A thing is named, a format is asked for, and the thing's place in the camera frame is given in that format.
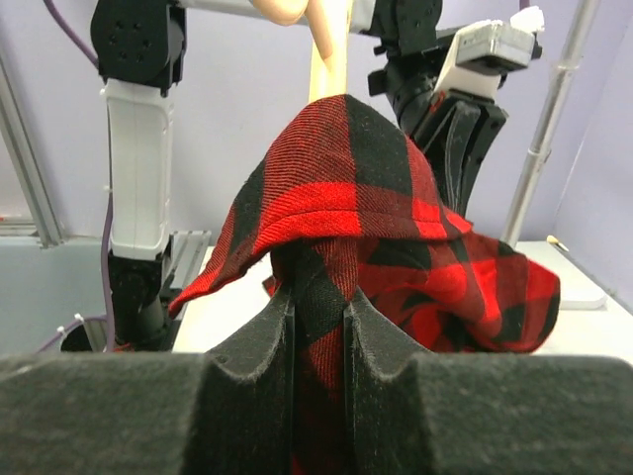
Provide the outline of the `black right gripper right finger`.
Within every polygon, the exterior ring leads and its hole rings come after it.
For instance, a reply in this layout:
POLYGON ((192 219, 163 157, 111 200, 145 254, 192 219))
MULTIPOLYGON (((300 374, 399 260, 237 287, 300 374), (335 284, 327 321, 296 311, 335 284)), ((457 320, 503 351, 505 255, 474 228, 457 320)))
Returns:
POLYGON ((345 407, 360 474, 628 474, 632 369, 608 357, 433 353, 356 293, 345 407))

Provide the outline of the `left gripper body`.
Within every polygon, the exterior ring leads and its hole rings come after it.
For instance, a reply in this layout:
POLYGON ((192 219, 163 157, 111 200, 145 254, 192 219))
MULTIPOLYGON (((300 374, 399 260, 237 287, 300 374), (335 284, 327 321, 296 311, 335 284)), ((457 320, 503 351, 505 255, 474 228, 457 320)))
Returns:
POLYGON ((384 95, 400 129, 415 143, 451 143, 455 112, 439 112, 443 95, 434 88, 458 29, 438 29, 441 1, 378 1, 368 36, 380 44, 386 65, 368 75, 369 94, 384 95))

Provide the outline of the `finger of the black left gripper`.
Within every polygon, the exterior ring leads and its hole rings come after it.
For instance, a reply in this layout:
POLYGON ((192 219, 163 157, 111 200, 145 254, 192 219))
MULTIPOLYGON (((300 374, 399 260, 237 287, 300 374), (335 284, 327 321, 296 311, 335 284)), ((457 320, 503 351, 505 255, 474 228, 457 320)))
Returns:
POLYGON ((471 134, 468 155, 464 162, 465 198, 471 196, 481 165, 506 119, 507 113, 497 105, 481 108, 481 117, 471 134))
POLYGON ((460 97, 440 96, 423 117, 414 142, 431 165, 443 203, 464 213, 466 158, 482 118, 481 108, 460 97))

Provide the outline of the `red black plaid shirt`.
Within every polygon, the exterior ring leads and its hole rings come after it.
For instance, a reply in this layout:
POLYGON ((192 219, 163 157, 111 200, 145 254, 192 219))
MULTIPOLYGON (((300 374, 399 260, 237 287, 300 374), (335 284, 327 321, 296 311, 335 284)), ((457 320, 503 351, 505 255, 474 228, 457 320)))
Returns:
POLYGON ((351 469, 342 313, 356 291, 435 352, 532 352, 559 312, 559 278, 444 206, 412 141, 347 94, 312 102, 273 141, 171 312, 263 256, 265 288, 294 288, 297 474, 351 469))

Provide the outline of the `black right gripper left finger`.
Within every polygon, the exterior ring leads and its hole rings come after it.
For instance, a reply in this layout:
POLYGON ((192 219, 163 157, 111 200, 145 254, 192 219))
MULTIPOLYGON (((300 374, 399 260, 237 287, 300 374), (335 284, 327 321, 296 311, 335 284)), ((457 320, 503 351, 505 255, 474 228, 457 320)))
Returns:
POLYGON ((5 474, 287 474, 294 305, 278 291, 205 354, 1 361, 5 474))

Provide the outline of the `cream plastic hanger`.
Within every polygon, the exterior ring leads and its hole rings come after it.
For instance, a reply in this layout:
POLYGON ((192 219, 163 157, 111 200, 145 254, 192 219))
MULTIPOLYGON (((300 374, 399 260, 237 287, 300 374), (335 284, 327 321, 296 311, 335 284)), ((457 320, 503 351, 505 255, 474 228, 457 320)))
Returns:
POLYGON ((310 103, 347 92, 352 0, 254 0, 252 4, 277 25, 290 26, 307 19, 313 37, 310 103))

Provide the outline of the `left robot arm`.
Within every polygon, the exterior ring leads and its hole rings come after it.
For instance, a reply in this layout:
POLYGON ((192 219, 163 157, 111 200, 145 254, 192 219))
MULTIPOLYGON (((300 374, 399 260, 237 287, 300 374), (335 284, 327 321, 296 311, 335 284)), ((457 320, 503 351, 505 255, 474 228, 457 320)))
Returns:
MULTIPOLYGON (((484 21, 438 30, 438 1, 363 1, 355 31, 378 38, 385 68, 368 77, 372 95, 386 95, 406 129, 430 114, 445 92, 493 117, 507 75, 528 64, 512 53, 510 26, 484 21)), ((333 21, 317 1, 101 1, 91 40, 105 83, 111 198, 102 257, 110 344, 163 351, 175 337, 166 317, 172 237, 168 226, 173 131, 172 87, 180 82, 190 9, 260 13, 283 26, 306 21, 316 56, 333 51, 333 21)))

